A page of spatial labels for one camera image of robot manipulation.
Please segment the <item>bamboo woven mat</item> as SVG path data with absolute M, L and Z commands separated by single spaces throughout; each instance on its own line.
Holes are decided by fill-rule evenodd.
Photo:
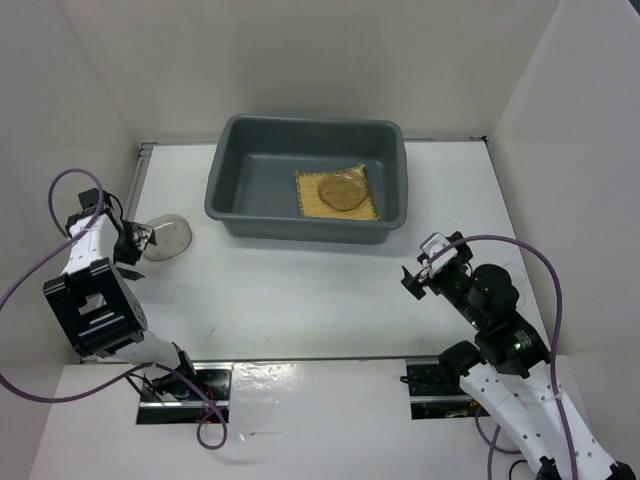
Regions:
M 317 194 L 317 186 L 320 180 L 330 174 L 335 173 L 359 173 L 366 182 L 368 197 L 355 210 L 341 212 L 334 210 L 326 205 Z M 366 178 L 365 168 L 362 163 L 341 170 L 326 172 L 310 172 L 304 173 L 296 171 L 294 174 L 296 183 L 296 192 L 298 199 L 299 212 L 304 217 L 338 219 L 338 220 L 356 220 L 356 221 L 378 221 L 379 216 L 376 212 L 372 199 L 369 183 Z

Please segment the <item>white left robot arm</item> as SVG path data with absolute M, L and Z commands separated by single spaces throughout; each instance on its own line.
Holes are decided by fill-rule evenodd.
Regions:
M 74 241 L 62 273 L 43 293 L 72 348 L 83 359 L 97 357 L 170 369 L 163 387 L 176 399 L 193 396 L 199 375 L 185 350 L 160 339 L 147 321 L 130 284 L 144 278 L 134 269 L 156 232 L 123 220 L 113 196 L 92 188 L 78 194 L 81 210 L 68 218 Z

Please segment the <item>clear glass oval dish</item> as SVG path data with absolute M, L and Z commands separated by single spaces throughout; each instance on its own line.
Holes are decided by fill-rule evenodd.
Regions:
M 143 252 L 146 260 L 161 262 L 184 253 L 192 244 L 193 232 L 187 219 L 177 214 L 166 214 L 146 222 L 153 228 L 154 243 Z
M 341 212 L 355 210 L 368 197 L 366 182 L 359 173 L 327 175 L 320 180 L 317 194 L 326 205 Z

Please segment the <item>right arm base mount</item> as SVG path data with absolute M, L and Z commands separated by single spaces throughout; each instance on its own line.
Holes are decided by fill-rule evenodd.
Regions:
M 410 358 L 399 377 L 408 391 L 412 420 L 469 418 L 478 404 L 445 378 L 436 357 Z

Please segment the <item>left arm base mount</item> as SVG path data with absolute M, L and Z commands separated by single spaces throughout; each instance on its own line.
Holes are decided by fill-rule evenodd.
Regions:
M 197 424 L 204 420 L 208 424 L 219 424 L 218 417 L 209 412 L 202 395 L 213 402 L 228 421 L 232 372 L 230 363 L 196 362 L 191 382 L 200 393 L 168 372 L 155 379 L 147 374 L 132 374 L 129 382 L 139 397 L 136 423 Z

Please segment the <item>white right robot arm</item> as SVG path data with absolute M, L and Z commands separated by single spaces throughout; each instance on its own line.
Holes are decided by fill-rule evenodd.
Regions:
M 416 298 L 442 296 L 475 329 L 438 357 L 438 381 L 475 399 L 505 432 L 538 479 L 632 479 L 632 468 L 598 442 L 561 386 L 555 343 L 547 344 L 517 309 L 519 291 L 502 266 L 475 268 L 459 232 L 421 244 L 417 274 L 403 286 Z

